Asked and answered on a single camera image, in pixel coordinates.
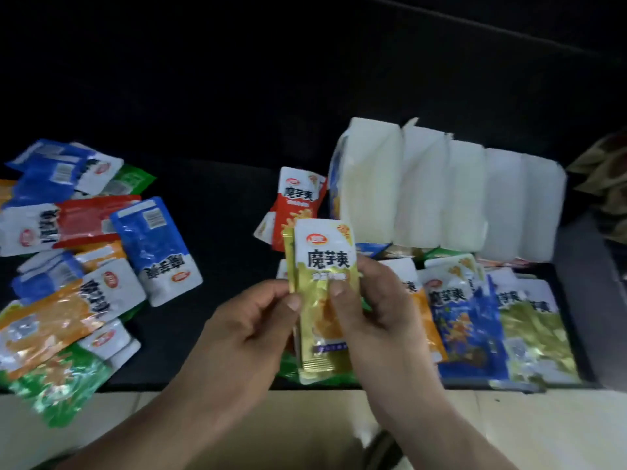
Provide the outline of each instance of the fingernail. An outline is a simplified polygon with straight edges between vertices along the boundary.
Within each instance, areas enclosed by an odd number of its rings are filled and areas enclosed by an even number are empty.
[[[344,292],[344,281],[342,280],[332,280],[331,284],[329,284],[329,293],[332,297],[337,297],[342,292]]]
[[[300,310],[301,302],[302,300],[300,299],[300,295],[298,295],[297,293],[293,293],[285,299],[285,304],[294,311]]]

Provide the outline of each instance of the person's left thumb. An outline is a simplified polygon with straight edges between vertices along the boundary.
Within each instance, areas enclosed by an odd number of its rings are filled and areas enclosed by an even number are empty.
[[[296,293],[279,300],[269,311],[270,315],[263,324],[259,341],[269,348],[283,350],[298,320],[301,306],[302,298]]]

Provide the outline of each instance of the brand logo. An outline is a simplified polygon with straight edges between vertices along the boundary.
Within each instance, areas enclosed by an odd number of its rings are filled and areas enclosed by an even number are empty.
[[[102,173],[108,172],[109,168],[111,168],[110,163],[102,162],[98,164],[98,166],[96,167],[96,171],[94,173],[96,173],[97,175],[101,175]]]
[[[313,245],[323,245],[327,243],[327,238],[322,234],[310,234],[307,236],[307,242]]]
[[[187,277],[189,277],[190,274],[191,274],[191,272],[189,272],[189,271],[177,272],[176,274],[174,274],[172,276],[172,282],[184,281]]]
[[[23,247],[29,247],[35,242],[35,233],[32,229],[24,229],[20,234],[20,244]]]
[[[109,288],[116,288],[118,284],[117,276],[112,271],[107,271],[102,275],[102,279]]]
[[[98,335],[98,337],[91,342],[91,346],[93,346],[94,348],[101,347],[107,341],[113,338],[114,334],[115,332],[113,330],[110,330],[106,333],[102,333],[102,335]]]

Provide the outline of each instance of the tile floor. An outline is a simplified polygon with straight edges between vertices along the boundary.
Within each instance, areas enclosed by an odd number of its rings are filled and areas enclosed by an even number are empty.
[[[15,396],[0,395],[0,470],[28,470],[85,445],[155,395],[98,394],[64,429],[47,429]],[[624,468],[627,394],[449,391],[448,396],[521,470]],[[304,469],[359,468],[361,449],[377,431],[361,391],[271,392],[191,468],[281,469],[294,468],[295,461]]]

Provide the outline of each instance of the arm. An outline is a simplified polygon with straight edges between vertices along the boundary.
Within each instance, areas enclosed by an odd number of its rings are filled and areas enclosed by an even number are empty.
[[[447,401],[419,311],[390,268],[360,257],[362,294],[333,282],[331,300],[374,416],[414,468],[515,470]]]
[[[163,393],[59,470],[184,468],[265,397],[299,310],[286,281],[222,304]]]

